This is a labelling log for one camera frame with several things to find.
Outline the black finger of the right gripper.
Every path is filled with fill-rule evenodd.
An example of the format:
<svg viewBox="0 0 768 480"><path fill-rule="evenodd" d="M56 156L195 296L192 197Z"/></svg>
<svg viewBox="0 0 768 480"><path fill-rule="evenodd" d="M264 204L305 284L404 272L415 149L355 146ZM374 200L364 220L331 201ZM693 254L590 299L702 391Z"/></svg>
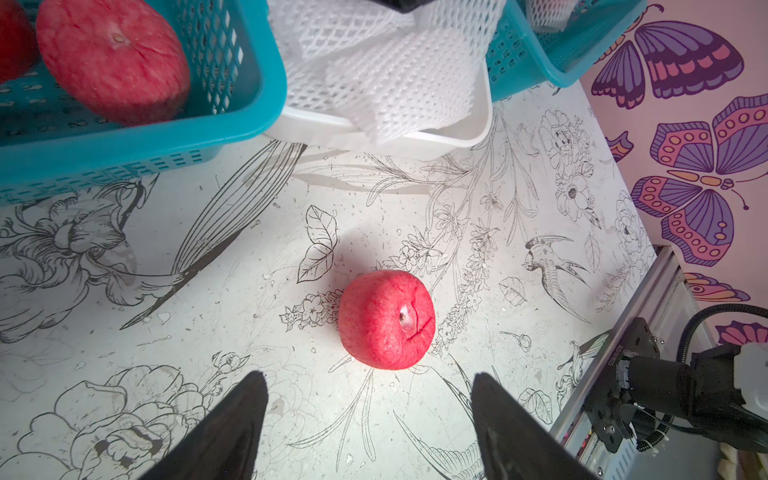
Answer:
<svg viewBox="0 0 768 480"><path fill-rule="evenodd" d="M389 8L401 14L411 13L434 0L372 0L374 3Z"/></svg>

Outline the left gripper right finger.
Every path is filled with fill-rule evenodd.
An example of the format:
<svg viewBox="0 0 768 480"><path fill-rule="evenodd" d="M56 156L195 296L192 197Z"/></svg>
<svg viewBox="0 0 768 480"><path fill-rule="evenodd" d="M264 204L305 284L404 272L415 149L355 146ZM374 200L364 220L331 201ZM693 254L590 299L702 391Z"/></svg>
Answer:
<svg viewBox="0 0 768 480"><path fill-rule="evenodd" d="M489 479L593 479L489 374L475 375L471 412Z"/></svg>

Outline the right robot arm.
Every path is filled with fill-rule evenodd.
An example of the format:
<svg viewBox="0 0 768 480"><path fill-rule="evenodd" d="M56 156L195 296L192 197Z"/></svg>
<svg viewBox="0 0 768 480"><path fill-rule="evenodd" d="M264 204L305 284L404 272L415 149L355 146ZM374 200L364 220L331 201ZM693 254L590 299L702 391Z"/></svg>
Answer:
<svg viewBox="0 0 768 480"><path fill-rule="evenodd" d="M625 42L625 30L644 30L646 7L643 1L574 2L566 5L559 25L539 27L526 22L533 4L506 4L486 61L493 121L476 150L491 168L482 206L488 214L503 213L514 257L508 262L498 257L491 219L468 224L461 206L431 201L428 226L438 236L419 232L385 262L387 269L406 276L440 279L453 265L462 239L469 239L471 252L455 283L455 303L438 320L434 354L446 354L465 330L497 270L505 273L500 292L507 303L527 301L523 281L536 278L537 293L551 300L560 320L595 325L628 297L654 260L640 211L661 218L665 238L677 243L688 261L709 266L726 250L732 216L718 189L706 185L710 172L721 167L713 146L734 131L730 113L747 115L760 98L736 99L713 124L661 125L652 154L668 174L621 189L610 200L616 212L609 222L602 219L602 204L596 200L602 182L593 157L604 153L615 162L631 150L629 139L601 144L582 118L559 109L544 111L533 127L511 122L510 95L546 79L575 81L604 53L611 60L598 88L627 107L640 103L646 85L655 82L654 74L643 73L641 62L656 53L670 55L675 67L685 56L702 58L716 81L741 72L740 55L724 39L692 25L661 23L662 41L654 48ZM588 416L610 451L630 437L637 438L640 450L654 447L675 418L683 419L689 432L766 450L767 417L748 398L747 350L725 345L691 352L691 339L703 321L697 315L685 327L672 361L644 344L610 349L610 360L586 399Z"/></svg>

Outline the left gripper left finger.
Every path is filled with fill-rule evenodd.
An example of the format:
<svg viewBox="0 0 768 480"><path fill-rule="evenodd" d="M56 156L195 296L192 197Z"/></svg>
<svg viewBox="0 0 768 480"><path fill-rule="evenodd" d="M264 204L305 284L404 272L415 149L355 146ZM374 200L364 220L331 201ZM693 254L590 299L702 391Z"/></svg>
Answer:
<svg viewBox="0 0 768 480"><path fill-rule="evenodd" d="M252 478L268 401L264 374L248 373L141 479Z"/></svg>

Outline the netted apple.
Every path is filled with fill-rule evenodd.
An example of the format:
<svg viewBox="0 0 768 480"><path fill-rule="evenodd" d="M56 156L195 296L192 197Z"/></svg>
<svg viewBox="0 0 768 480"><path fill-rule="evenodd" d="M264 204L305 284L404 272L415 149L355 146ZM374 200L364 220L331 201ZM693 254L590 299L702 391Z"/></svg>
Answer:
<svg viewBox="0 0 768 480"><path fill-rule="evenodd" d="M578 0L526 0L526 18L536 33L559 33L565 30Z"/></svg>
<svg viewBox="0 0 768 480"><path fill-rule="evenodd" d="M36 34L18 1L1 0L1 83L15 80L39 59Z"/></svg>
<svg viewBox="0 0 768 480"><path fill-rule="evenodd" d="M406 271L378 270L343 291L337 324L354 359L375 369L405 370L426 355L437 319L421 280Z"/></svg>

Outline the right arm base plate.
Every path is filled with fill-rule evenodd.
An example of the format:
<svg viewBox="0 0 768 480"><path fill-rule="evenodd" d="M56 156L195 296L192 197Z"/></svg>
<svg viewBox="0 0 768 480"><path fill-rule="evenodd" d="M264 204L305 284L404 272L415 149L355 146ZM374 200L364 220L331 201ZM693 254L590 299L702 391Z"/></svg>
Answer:
<svg viewBox="0 0 768 480"><path fill-rule="evenodd" d="M633 436L631 416L626 414L622 417L620 410L623 405L631 403L628 367L629 360L634 357L660 357L654 336L642 317L632 319L616 345L608 347L607 362L584 403L593 432L612 454L619 450L624 439Z"/></svg>

